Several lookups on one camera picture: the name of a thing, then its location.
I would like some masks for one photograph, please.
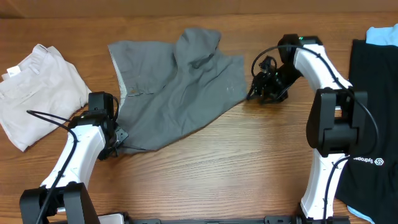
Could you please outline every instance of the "black garment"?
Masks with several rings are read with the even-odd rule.
[[[368,92],[368,109],[380,132],[377,149],[364,159],[350,159],[336,197],[377,223],[398,223],[398,47],[354,40],[349,80]],[[356,154],[366,154],[375,132],[367,118]]]

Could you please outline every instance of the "white cloth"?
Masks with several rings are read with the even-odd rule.
[[[66,62],[55,47],[38,44],[18,64],[17,75],[4,74],[0,83],[0,123],[10,141],[21,151],[57,128],[36,118],[36,110],[69,118],[88,102],[90,90],[75,66]]]

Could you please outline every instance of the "gray cloth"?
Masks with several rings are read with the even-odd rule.
[[[121,152],[158,150],[206,126],[246,96],[243,56],[225,56],[215,30],[186,29],[176,44],[109,45],[121,89]]]

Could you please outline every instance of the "tabletop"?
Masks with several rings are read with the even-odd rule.
[[[348,76],[353,39],[393,26],[398,13],[258,14],[106,19],[2,19],[0,70],[18,64],[36,44],[56,47],[91,91],[119,97],[107,45],[118,40],[175,42],[184,28],[222,33],[220,49],[250,66],[284,34],[317,35],[337,70]],[[278,58],[277,51],[271,55]],[[280,104],[244,101],[205,128],[157,151],[97,161],[88,191],[97,214],[126,211],[161,220],[291,215],[307,188],[312,149],[305,125],[314,93],[299,78]],[[19,197],[49,175],[66,143],[56,129],[21,152],[0,129],[0,223],[22,223]],[[336,215],[348,215],[335,200]],[[53,220],[62,220],[57,215]],[[366,223],[351,215],[352,223]]]

